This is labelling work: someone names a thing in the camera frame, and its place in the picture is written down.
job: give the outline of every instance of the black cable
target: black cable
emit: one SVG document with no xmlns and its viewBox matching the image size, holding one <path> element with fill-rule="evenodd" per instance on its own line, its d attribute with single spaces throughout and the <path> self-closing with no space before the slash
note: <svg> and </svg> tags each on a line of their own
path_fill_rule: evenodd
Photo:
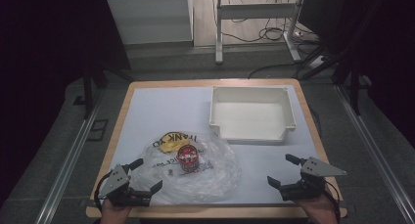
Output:
<svg viewBox="0 0 415 224">
<path fill-rule="evenodd" d="M 296 25 L 296 29 L 298 29 L 299 31 L 305 32 L 305 33 L 315 34 L 315 32 L 301 29 L 301 28 L 297 27 L 297 25 Z"/>
<path fill-rule="evenodd" d="M 305 80 L 310 78 L 311 76 L 321 72 L 322 70 L 326 69 L 327 67 L 331 67 L 332 65 L 334 65 L 335 63 L 339 62 L 341 59 L 343 59 L 345 57 L 345 55 L 348 52 L 348 47 L 346 47 L 343 51 L 341 51 L 340 54 L 332 57 L 330 60 L 324 62 L 323 64 L 321 64 L 319 67 L 316 67 L 315 69 L 310 70 L 309 72 L 307 72 L 306 74 L 304 74 L 301 78 L 301 80 Z"/>
<path fill-rule="evenodd" d="M 212 7 L 213 7 L 213 19 L 214 19 L 214 23 L 217 25 L 216 15 L 215 15 L 215 10 L 214 10 L 214 0 L 211 0 L 211 2 L 212 2 Z M 271 19 L 269 19 L 268 22 L 266 23 L 265 28 L 263 28 L 263 29 L 261 29 L 259 31 L 259 33 L 258 33 L 258 36 L 259 36 L 258 39 L 245 40 L 245 39 L 242 39 L 242 38 L 240 38 L 238 36 L 235 36 L 235 35 L 232 35 L 232 34 L 228 34 L 228 33 L 225 33 L 225 32 L 221 32 L 221 33 L 223 35 L 230 36 L 230 37 L 233 37 L 235 39 L 238 39 L 238 40 L 244 41 L 244 42 L 256 42 L 256 41 L 261 40 L 261 39 L 267 39 L 267 40 L 271 40 L 271 41 L 277 41 L 277 40 L 279 40 L 279 39 L 281 39 L 283 37 L 283 33 L 282 33 L 282 30 L 280 28 L 278 28 L 278 27 L 267 27 L 270 20 Z M 267 33 L 268 32 L 275 32 L 275 31 L 279 31 L 280 32 L 280 36 L 278 38 L 270 38 Z"/>
<path fill-rule="evenodd" d="M 337 203 L 340 204 L 340 195 L 339 195 L 339 191 L 336 189 L 336 187 L 331 184 L 330 182 L 326 181 L 327 184 L 329 184 L 336 192 L 336 196 L 337 196 Z"/>
<path fill-rule="evenodd" d="M 278 26 L 285 26 L 286 24 L 285 23 L 280 23 L 280 22 L 277 22 L 277 25 Z"/>
<path fill-rule="evenodd" d="M 299 79 L 299 73 L 302 69 L 306 67 L 308 62 L 310 62 L 315 57 L 319 56 L 324 51 L 324 47 L 322 45 L 318 45 L 299 65 L 297 71 L 294 73 L 292 78 Z"/>
<path fill-rule="evenodd" d="M 287 18 L 284 18 L 284 29 L 283 29 L 283 31 L 286 31 L 286 29 L 285 29 L 285 25 L 287 24 Z"/>
<path fill-rule="evenodd" d="M 239 20 L 239 21 L 234 21 L 234 20 L 231 20 L 232 22 L 244 22 L 244 21 L 246 21 L 247 19 L 243 19 L 243 20 Z"/>
<path fill-rule="evenodd" d="M 311 60 L 311 58 L 315 57 L 316 55 L 320 54 L 321 52 L 319 52 L 319 49 L 321 49 L 321 52 L 323 50 L 323 47 L 318 46 L 316 49 L 314 49 L 310 55 L 308 55 L 302 62 L 300 63 L 294 63 L 294 64 L 285 64 L 285 65 L 272 65 L 272 66 L 266 66 L 266 67 L 259 67 L 253 71 L 251 71 L 251 73 L 248 75 L 248 79 L 251 79 L 251 77 L 253 76 L 253 74 L 257 73 L 260 70 L 264 70 L 264 69 L 268 69 L 268 68 L 272 68 L 272 67 L 282 67 L 282 66 L 294 66 L 294 65 L 298 65 L 300 67 L 297 68 L 296 72 L 293 74 L 292 78 L 298 79 L 298 75 L 299 72 L 302 68 L 305 67 L 305 65 Z"/>
<path fill-rule="evenodd" d="M 104 175 L 104 176 L 101 178 L 101 180 L 98 182 L 97 189 L 95 190 L 95 193 L 94 193 L 94 203 L 95 203 L 95 206 L 97 206 L 97 208 L 100 210 L 100 212 L 102 212 L 102 211 L 103 211 L 103 208 L 102 208 L 102 205 L 101 205 L 101 201 L 100 201 L 100 199 L 98 198 L 98 196 L 100 195 L 101 185 L 102 185 L 102 183 L 104 182 L 104 180 L 106 180 L 107 178 L 109 178 L 109 177 L 110 177 L 110 174 L 111 174 L 112 172 L 113 172 L 113 171 L 110 171 L 109 173 L 107 173 L 106 175 Z"/>
<path fill-rule="evenodd" d="M 252 75 L 255 74 L 256 72 L 260 71 L 260 70 L 273 68 L 273 67 L 282 67 L 282 66 L 286 67 L 286 66 L 293 66 L 293 65 L 296 65 L 296 64 L 285 64 L 285 65 L 273 65 L 273 66 L 260 67 L 260 68 L 257 68 L 255 70 L 251 71 L 251 73 L 248 75 L 248 79 L 251 79 Z"/>
<path fill-rule="evenodd" d="M 323 135 L 322 134 L 322 131 L 321 131 L 321 124 L 320 124 L 320 115 L 318 115 L 318 113 L 309 105 L 309 104 L 307 104 L 308 105 L 308 108 L 310 109 L 310 111 L 311 111 L 311 114 L 314 116 L 314 118 L 315 118 L 315 121 L 316 121 L 316 123 L 317 123 L 317 132 L 318 132 L 318 136 L 320 136 L 320 138 L 321 138 L 321 136 Z"/>
<path fill-rule="evenodd" d="M 333 211 L 335 212 L 336 215 L 336 220 L 338 223 L 340 223 L 340 208 L 339 208 L 339 204 L 336 202 L 336 200 L 333 198 L 332 195 L 330 195 L 330 193 L 328 193 L 326 190 L 323 191 L 323 195 L 329 199 L 329 201 L 332 203 L 333 205 Z"/>
</svg>

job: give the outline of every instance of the wall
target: wall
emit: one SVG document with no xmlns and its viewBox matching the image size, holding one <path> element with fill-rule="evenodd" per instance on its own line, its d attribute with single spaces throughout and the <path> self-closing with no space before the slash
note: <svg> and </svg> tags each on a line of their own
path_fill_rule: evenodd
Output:
<svg viewBox="0 0 415 224">
<path fill-rule="evenodd" d="M 107 0 L 123 44 L 192 41 L 192 0 Z"/>
</svg>

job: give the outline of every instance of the wooden table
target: wooden table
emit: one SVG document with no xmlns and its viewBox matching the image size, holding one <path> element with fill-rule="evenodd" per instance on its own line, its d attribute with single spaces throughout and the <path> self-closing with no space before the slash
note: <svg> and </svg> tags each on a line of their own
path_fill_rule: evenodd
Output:
<svg viewBox="0 0 415 224">
<path fill-rule="evenodd" d="M 221 79 L 221 80 L 177 80 L 177 81 L 143 81 L 130 84 L 124 103 L 121 107 L 118 120 L 115 125 L 113 136 L 108 146 L 104 161 L 93 191 L 98 181 L 110 170 L 117 142 L 120 136 L 122 125 L 127 115 L 130 101 L 135 89 L 140 88 L 174 88 L 174 87 L 206 87 L 206 86 L 266 86 L 266 85 L 293 85 L 300 101 L 305 121 L 310 130 L 310 134 L 316 148 L 317 154 L 322 161 L 329 162 L 324 151 L 321 140 L 318 136 L 313 118 L 307 106 L 305 97 L 302 93 L 300 84 L 294 79 Z M 339 191 L 338 184 L 334 177 L 328 177 L 327 181 L 332 183 Z M 88 206 L 86 214 L 89 217 L 100 217 L 100 211 L 95 207 Z M 346 216 L 346 209 L 341 208 L 341 217 Z M 135 207 L 130 213 L 130 217 L 140 218 L 302 218 L 306 217 L 300 207 L 296 206 L 214 206 L 214 205 L 166 205 Z"/>
</svg>

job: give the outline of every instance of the clear plastic bag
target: clear plastic bag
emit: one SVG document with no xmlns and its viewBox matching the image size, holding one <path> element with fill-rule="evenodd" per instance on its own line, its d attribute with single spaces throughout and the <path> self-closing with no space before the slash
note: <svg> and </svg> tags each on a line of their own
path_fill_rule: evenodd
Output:
<svg viewBox="0 0 415 224">
<path fill-rule="evenodd" d="M 179 132 L 197 151 L 195 169 L 179 162 L 178 152 L 161 151 L 163 141 L 150 143 L 139 156 L 144 164 L 131 172 L 130 186 L 149 190 L 162 180 L 161 190 L 152 197 L 152 204 L 218 202 L 238 186 L 241 168 L 227 141 L 211 134 Z"/>
</svg>

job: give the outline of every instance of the gray floor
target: gray floor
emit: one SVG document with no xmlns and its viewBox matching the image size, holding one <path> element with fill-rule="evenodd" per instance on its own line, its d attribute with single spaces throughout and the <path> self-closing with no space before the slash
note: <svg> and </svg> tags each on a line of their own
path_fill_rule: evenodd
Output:
<svg viewBox="0 0 415 224">
<path fill-rule="evenodd" d="M 213 48 L 127 47 L 137 80 L 247 78 L 259 67 L 282 64 L 256 72 L 252 78 L 287 78 L 296 72 L 284 44 L 225 48 L 225 63 L 214 63 Z M 347 171 L 338 182 L 346 200 L 348 216 L 342 223 L 406 223 L 394 197 L 351 123 L 343 102 L 330 82 L 333 69 L 302 81 L 309 106 L 318 114 L 321 139 L 329 161 Z M 90 132 L 51 223 L 92 223 L 85 215 L 89 196 L 115 126 L 128 83 L 107 72 L 110 85 L 104 90 L 95 120 L 108 121 L 101 141 Z M 0 223 L 33 223 L 48 196 L 56 175 L 69 151 L 84 114 L 83 106 L 73 104 L 83 95 L 82 81 L 67 89 L 66 102 L 19 184 L 0 212 Z M 415 197 L 415 151 L 398 130 L 374 106 L 365 91 L 360 91 L 362 119 L 370 129 L 382 154 L 409 197 Z M 193 220 L 141 220 L 141 223 L 187 223 Z M 278 223 L 276 220 L 202 220 L 203 223 Z M 283 220 L 281 223 L 299 223 Z"/>
</svg>

